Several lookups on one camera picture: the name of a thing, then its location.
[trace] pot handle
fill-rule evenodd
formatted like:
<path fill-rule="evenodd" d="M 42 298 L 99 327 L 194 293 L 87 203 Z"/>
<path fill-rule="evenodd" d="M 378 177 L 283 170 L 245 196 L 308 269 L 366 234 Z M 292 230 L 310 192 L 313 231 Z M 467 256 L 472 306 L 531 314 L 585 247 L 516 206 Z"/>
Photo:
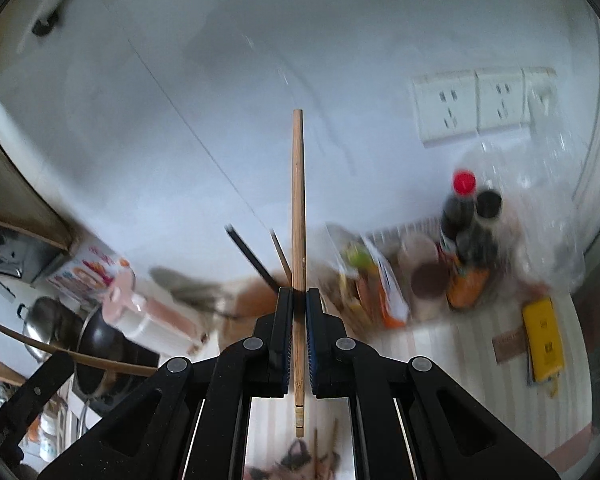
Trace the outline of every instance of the pot handle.
<path fill-rule="evenodd" d="M 20 315 L 20 313 L 22 312 L 22 309 L 23 309 L 23 308 L 26 308 L 27 310 L 29 309 L 29 307 L 28 307 L 27 305 L 25 305 L 24 303 L 21 303 L 21 304 L 18 306 L 18 311 L 16 312 L 16 314 L 17 314 L 17 316 L 18 316 L 20 319 L 22 319 L 22 316 Z"/>

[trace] black bottle cap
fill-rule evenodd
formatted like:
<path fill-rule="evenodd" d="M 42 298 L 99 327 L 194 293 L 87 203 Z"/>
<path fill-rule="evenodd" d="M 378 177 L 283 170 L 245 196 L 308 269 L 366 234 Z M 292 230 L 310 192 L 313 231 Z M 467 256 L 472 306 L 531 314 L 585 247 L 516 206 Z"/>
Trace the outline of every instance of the black bottle cap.
<path fill-rule="evenodd" d="M 486 189 L 478 193 L 475 199 L 475 213 L 479 218 L 492 220 L 502 211 L 502 197 L 493 189 Z"/>

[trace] orange bottle label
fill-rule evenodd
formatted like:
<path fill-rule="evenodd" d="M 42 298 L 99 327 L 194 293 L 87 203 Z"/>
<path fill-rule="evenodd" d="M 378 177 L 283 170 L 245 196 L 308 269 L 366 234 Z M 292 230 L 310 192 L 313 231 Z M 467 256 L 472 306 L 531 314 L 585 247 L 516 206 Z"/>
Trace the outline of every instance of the orange bottle label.
<path fill-rule="evenodd" d="M 473 306 L 480 297 L 491 271 L 456 267 L 446 292 L 449 305 L 453 308 Z"/>

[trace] red bottle cap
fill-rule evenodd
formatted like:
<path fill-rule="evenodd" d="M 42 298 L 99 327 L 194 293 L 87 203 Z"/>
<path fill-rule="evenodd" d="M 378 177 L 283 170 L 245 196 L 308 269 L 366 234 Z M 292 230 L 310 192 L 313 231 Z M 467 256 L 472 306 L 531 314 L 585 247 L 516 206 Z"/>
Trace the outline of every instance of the red bottle cap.
<path fill-rule="evenodd" d="M 475 192 L 475 175 L 469 170 L 454 173 L 454 191 L 459 196 L 472 195 Z"/>

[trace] stainless steel pot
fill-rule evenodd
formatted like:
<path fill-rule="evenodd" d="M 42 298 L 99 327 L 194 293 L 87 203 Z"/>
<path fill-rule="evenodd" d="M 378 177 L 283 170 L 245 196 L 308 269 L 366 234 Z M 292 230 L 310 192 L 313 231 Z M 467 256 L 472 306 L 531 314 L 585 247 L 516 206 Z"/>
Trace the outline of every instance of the stainless steel pot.
<path fill-rule="evenodd" d="M 38 298 L 34 304 L 18 307 L 18 317 L 24 321 L 22 334 L 42 343 L 75 350 L 78 346 L 82 320 L 77 314 L 53 298 Z M 49 354 L 37 348 L 25 345 L 33 357 L 41 363 Z"/>

